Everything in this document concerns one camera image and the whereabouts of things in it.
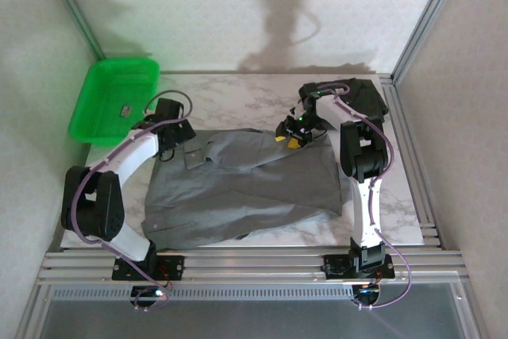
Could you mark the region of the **aluminium frame post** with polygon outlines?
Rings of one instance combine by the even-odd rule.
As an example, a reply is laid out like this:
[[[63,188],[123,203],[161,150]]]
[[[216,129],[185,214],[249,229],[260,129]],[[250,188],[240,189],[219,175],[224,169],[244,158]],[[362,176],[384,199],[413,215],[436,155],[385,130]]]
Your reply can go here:
[[[67,9],[68,13],[71,16],[71,19],[75,23],[79,33],[82,38],[86,42],[88,48],[93,54],[95,60],[104,60],[106,58],[106,54],[102,50],[100,44],[96,36],[94,35],[92,29],[90,28],[85,15],[83,14],[79,4],[76,0],[61,0],[64,7]]]
[[[446,0],[428,0],[425,4],[421,16],[418,18],[418,21],[410,34],[410,38],[406,42],[406,45],[402,50],[402,54],[398,58],[398,61],[391,72],[391,82],[394,86],[396,86],[406,74],[409,66],[436,21],[437,16],[445,5],[445,2]]]

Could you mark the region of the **black controller board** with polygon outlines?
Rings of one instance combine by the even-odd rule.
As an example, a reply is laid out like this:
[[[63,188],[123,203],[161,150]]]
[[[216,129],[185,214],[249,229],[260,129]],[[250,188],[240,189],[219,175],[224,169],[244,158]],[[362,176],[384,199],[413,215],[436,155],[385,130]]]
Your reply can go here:
[[[379,300],[380,287],[375,283],[353,285],[352,292],[352,302],[356,305],[357,310],[372,310]]]
[[[154,286],[134,286],[130,291],[129,302],[138,312],[149,312],[161,308],[167,303],[164,291]]]

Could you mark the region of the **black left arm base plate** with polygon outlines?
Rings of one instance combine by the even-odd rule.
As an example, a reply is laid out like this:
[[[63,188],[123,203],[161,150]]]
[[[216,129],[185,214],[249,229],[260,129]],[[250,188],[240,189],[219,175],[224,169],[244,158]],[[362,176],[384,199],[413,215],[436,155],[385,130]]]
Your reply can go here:
[[[159,256],[150,260],[133,262],[141,271],[156,281],[180,281],[183,277],[184,256]],[[114,261],[112,280],[141,281],[146,278],[129,262],[118,258]]]

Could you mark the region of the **aluminium side rail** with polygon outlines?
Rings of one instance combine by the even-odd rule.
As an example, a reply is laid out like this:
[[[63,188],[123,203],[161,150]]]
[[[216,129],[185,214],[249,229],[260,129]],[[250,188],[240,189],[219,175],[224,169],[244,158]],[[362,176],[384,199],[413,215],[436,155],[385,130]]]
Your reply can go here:
[[[418,158],[402,101],[389,74],[380,74],[379,81],[385,103],[390,111],[391,124],[398,146],[398,157],[404,167],[406,182],[411,193],[424,245],[443,248],[429,188],[424,179],[422,165]]]

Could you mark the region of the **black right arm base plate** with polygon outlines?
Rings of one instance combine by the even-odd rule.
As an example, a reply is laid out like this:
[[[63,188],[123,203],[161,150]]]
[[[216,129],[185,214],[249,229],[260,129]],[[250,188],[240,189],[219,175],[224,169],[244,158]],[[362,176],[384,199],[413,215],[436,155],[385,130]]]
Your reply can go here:
[[[360,280],[360,279],[394,279],[394,264],[388,254],[384,259],[373,264],[358,265],[353,256],[347,254],[325,255],[321,271],[326,279]]]

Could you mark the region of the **clear acrylic panel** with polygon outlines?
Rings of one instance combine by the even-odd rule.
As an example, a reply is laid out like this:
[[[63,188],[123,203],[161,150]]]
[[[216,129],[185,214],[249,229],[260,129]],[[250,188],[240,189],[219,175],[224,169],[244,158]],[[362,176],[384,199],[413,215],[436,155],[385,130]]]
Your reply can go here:
[[[53,302],[41,339],[466,339],[444,309],[358,311],[345,301]]]

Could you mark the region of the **aluminium right frame post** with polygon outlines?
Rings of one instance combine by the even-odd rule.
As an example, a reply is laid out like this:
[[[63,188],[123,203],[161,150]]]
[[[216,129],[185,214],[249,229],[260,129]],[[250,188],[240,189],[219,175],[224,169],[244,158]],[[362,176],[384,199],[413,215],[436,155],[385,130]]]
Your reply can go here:
[[[398,61],[391,72],[391,82],[394,86],[396,86],[406,74],[409,66],[436,21],[437,16],[445,5],[445,2],[446,0],[428,0],[425,4],[421,16],[418,18],[418,21],[410,34],[410,38],[406,42],[406,45],[402,50],[402,54],[398,58]]]

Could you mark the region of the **aluminium left frame post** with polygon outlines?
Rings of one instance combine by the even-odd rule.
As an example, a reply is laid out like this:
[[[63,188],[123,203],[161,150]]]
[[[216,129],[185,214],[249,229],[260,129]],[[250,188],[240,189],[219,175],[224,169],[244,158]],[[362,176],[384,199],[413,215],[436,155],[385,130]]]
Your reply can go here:
[[[79,4],[76,0],[61,0],[64,7],[67,9],[68,13],[71,16],[71,19],[75,23],[79,33],[82,38],[86,42],[88,48],[93,54],[95,60],[104,60],[106,58],[106,54],[102,50],[100,44],[96,36],[94,35],[92,29],[90,28],[85,15],[83,14]]]

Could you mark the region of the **folded dark charcoal shirt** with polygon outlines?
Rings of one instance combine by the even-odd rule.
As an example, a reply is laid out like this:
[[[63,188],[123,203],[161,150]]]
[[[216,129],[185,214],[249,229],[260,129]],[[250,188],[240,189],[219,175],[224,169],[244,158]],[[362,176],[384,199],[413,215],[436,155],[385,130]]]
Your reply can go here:
[[[343,83],[349,87],[349,92],[341,96],[347,105],[367,117],[384,120],[389,109],[370,79],[345,79]]]

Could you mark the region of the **aluminium frame rails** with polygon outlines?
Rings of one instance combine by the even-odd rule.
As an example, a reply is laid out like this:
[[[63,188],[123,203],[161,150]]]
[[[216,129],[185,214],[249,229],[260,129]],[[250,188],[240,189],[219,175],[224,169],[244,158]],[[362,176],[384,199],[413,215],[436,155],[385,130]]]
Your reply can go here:
[[[401,247],[395,257],[395,279],[401,283],[467,281],[465,261],[458,251],[432,246]],[[184,256],[183,284],[312,284],[325,283],[323,256],[340,247],[203,248]],[[111,284],[114,255],[98,248],[49,252],[36,277],[43,284]]]

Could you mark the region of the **green plastic basket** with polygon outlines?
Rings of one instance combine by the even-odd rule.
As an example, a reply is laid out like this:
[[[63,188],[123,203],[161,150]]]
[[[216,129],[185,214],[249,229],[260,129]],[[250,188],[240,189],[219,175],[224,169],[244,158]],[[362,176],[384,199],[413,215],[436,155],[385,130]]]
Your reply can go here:
[[[71,137],[97,146],[119,144],[143,119],[159,76],[159,64],[149,58],[106,59],[92,65],[70,121]],[[123,105],[131,105],[129,117],[120,116]]]

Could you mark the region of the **grey long sleeve shirt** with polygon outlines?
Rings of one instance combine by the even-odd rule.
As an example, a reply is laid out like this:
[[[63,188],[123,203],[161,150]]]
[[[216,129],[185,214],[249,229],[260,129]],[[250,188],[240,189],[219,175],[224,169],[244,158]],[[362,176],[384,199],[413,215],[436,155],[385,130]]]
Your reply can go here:
[[[292,149],[266,130],[199,130],[154,165],[142,229],[159,249],[188,249],[341,209],[328,137]]]

